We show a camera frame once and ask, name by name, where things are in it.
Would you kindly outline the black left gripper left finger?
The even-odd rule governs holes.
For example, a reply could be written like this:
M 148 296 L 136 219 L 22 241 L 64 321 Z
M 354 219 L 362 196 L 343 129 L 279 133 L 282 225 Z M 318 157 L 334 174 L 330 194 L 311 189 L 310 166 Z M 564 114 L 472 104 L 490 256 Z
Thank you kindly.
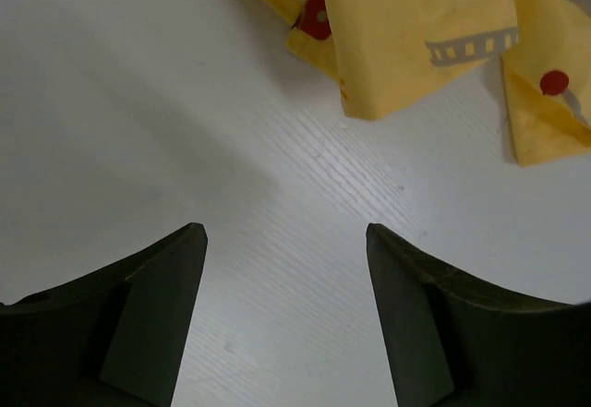
M 129 257 L 1 307 L 5 406 L 171 404 L 208 238 L 190 223 Z

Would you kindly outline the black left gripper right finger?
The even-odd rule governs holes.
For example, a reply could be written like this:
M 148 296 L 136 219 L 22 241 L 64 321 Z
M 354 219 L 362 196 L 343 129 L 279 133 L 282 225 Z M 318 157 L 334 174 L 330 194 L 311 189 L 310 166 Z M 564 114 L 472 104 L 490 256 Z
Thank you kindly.
M 502 288 L 381 224 L 370 224 L 366 239 L 399 405 L 589 404 L 589 303 Z

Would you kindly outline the yellow car-print cloth placemat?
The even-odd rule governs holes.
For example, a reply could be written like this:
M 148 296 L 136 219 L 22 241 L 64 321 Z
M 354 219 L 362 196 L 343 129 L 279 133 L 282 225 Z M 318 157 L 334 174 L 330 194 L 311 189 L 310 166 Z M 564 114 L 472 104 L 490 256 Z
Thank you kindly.
M 377 120 L 500 59 L 517 162 L 590 151 L 590 0 L 260 0 L 287 48 Z

